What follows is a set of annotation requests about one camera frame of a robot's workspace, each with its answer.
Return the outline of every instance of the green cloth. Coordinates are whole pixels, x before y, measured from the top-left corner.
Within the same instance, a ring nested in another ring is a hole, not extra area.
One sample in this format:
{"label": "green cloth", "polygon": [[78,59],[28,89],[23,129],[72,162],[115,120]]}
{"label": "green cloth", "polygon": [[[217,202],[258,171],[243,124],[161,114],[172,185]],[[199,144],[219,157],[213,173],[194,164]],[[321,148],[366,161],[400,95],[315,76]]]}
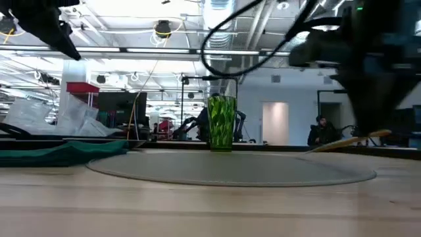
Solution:
{"label": "green cloth", "polygon": [[0,167],[68,167],[93,159],[127,153],[127,141],[91,144],[69,141],[58,147],[37,150],[0,151]]}

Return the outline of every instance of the green glass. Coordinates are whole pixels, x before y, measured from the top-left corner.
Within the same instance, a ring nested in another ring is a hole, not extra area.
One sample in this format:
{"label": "green glass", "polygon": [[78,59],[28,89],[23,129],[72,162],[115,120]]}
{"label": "green glass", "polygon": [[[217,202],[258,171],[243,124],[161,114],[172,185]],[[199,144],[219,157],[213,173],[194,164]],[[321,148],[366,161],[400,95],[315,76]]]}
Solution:
{"label": "green glass", "polygon": [[230,96],[208,98],[209,143],[211,150],[231,151],[237,101]]}

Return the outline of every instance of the wooden table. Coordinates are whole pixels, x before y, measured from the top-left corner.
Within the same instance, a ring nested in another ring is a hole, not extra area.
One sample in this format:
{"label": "wooden table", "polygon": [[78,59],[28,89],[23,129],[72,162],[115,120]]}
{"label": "wooden table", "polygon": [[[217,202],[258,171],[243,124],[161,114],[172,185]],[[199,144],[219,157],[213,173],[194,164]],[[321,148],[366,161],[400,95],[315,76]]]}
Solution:
{"label": "wooden table", "polygon": [[340,186],[221,188],[128,180],[85,167],[1,169],[0,236],[420,235],[421,162],[335,157],[378,177]]}

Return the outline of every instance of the circular mat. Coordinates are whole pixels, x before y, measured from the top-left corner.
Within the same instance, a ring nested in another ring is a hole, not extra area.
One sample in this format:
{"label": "circular mat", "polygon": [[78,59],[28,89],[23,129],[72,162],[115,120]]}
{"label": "circular mat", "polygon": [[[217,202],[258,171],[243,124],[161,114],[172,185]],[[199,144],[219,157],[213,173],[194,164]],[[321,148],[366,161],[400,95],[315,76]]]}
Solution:
{"label": "circular mat", "polygon": [[129,153],[88,168],[124,178],[207,186],[322,186],[369,180],[369,169],[309,159],[246,153]]}

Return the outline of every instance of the wooden stick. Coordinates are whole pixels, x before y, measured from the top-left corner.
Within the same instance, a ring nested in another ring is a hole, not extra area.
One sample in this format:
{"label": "wooden stick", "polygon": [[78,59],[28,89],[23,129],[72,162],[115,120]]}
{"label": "wooden stick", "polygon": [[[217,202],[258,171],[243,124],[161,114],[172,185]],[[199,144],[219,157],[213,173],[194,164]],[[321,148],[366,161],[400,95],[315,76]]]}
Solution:
{"label": "wooden stick", "polygon": [[345,140],[340,140],[340,141],[332,142],[326,145],[322,145],[321,147],[318,147],[318,148],[312,149],[311,151],[306,152],[306,154],[312,153],[312,152],[327,151],[327,150],[335,149],[339,147],[345,147],[345,146],[353,144],[354,142],[361,142],[368,138],[382,137],[382,136],[387,136],[389,134],[391,134],[390,130],[379,130],[377,132],[370,133],[368,137],[352,137]]}

